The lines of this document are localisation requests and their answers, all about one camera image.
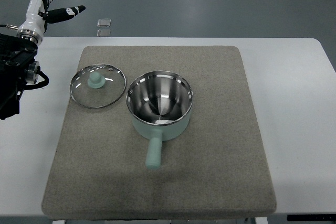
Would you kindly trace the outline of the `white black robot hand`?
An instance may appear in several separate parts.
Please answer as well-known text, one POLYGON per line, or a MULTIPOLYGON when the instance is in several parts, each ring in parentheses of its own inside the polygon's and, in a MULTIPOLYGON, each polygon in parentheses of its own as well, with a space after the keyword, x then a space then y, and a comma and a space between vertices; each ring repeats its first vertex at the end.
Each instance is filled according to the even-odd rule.
POLYGON ((59 8, 50 10, 53 0, 30 0, 26 12, 26 20, 17 29, 17 37, 27 39, 40 45, 49 24, 68 21, 82 13, 86 7, 59 8))

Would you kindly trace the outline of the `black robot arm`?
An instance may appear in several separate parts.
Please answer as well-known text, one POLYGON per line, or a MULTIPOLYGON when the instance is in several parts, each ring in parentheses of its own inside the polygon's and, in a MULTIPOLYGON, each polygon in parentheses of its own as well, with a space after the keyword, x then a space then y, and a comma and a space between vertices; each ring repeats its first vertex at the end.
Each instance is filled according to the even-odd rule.
POLYGON ((49 83, 35 61, 38 46, 27 39, 1 34, 1 120, 19 113, 25 90, 49 83))

